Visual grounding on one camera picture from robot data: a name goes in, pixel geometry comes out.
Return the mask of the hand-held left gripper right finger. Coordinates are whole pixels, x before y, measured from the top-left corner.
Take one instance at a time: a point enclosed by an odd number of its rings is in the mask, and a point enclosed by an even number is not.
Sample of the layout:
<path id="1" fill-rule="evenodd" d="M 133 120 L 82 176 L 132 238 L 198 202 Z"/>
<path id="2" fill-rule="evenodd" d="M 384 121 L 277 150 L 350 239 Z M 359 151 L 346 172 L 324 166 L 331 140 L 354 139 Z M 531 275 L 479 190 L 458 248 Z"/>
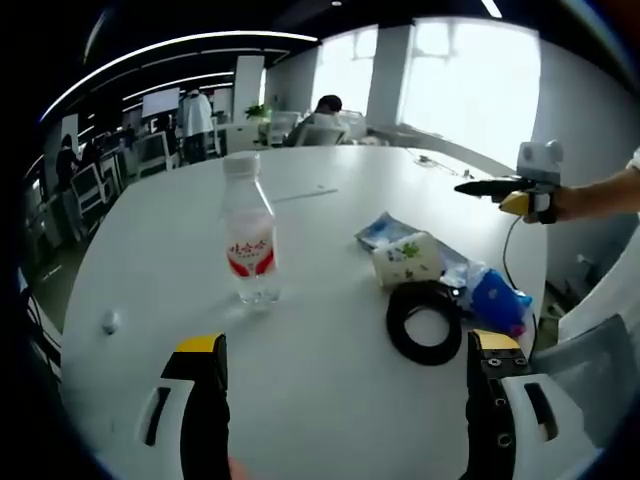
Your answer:
<path id="1" fill-rule="evenodd" d="M 511 337 L 468 333 L 464 479 L 575 479 L 593 458 L 584 415 Z"/>

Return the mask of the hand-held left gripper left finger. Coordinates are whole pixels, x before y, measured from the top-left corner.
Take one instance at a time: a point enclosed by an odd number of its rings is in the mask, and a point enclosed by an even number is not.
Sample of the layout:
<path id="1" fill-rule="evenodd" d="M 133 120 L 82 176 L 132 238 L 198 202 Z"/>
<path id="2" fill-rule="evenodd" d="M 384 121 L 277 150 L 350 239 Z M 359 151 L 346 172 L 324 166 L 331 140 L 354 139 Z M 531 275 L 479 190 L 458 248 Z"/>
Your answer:
<path id="1" fill-rule="evenodd" d="M 141 417 L 142 443 L 183 479 L 229 479 L 227 342 L 222 333 L 182 341 Z"/>

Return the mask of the person's right hand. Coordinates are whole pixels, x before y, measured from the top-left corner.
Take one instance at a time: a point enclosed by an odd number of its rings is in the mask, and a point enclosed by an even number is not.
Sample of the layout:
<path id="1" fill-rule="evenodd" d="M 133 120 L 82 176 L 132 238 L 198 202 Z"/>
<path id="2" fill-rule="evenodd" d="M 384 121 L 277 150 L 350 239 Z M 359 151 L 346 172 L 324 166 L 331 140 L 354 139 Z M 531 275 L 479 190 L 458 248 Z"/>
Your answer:
<path id="1" fill-rule="evenodd" d="M 562 186 L 553 192 L 553 207 L 557 221 L 569 221 L 585 216 L 584 192 L 581 187 Z"/>

